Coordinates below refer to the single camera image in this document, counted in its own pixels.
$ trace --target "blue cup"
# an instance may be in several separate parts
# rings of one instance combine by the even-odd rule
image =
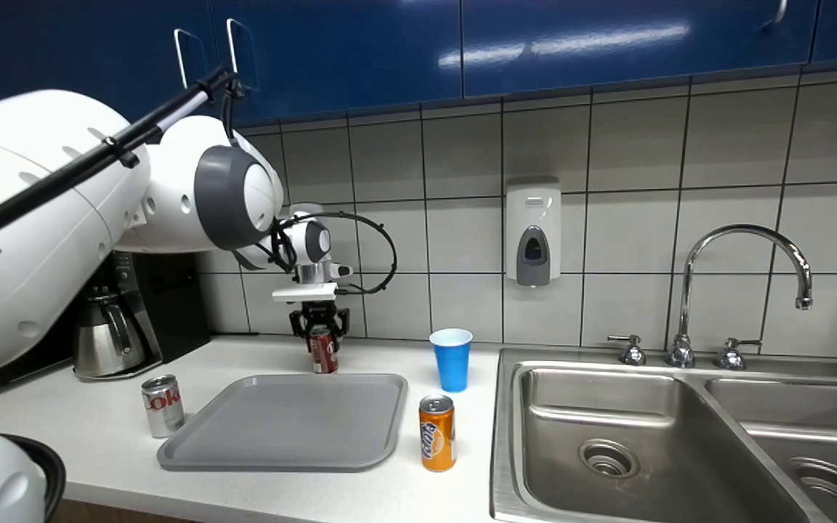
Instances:
[[[435,350],[441,391],[444,392],[467,391],[473,334],[467,330],[441,330],[434,332],[426,340]]]

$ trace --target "counter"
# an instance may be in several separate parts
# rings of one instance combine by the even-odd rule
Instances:
[[[418,398],[441,396],[434,353],[421,344],[344,344],[341,372],[394,372],[409,382],[394,454],[355,475],[220,475],[163,470],[140,385],[81,385],[59,369],[0,392],[0,433],[41,440],[66,462],[66,500],[117,507],[182,520],[458,520],[487,517],[487,457],[495,423],[496,350],[471,354],[471,388],[456,401],[456,465],[431,475],[418,460]],[[185,412],[206,408],[248,376],[301,376],[299,340],[217,338],[153,369],[174,372]]]

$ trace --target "white soap dispenser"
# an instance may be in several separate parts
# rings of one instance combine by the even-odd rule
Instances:
[[[506,273],[528,287],[562,277],[562,189],[556,181],[506,186]]]

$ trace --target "gray tray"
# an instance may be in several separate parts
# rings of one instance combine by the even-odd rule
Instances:
[[[169,470],[364,470],[399,443],[400,376],[256,376],[229,385],[158,462]]]

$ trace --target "sink drain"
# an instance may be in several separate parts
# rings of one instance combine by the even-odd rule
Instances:
[[[797,457],[794,460],[794,476],[800,486],[819,491],[826,498],[837,498],[837,465],[813,460],[813,457]]]
[[[585,443],[582,460],[599,476],[634,476],[640,470],[636,457],[612,440]]]

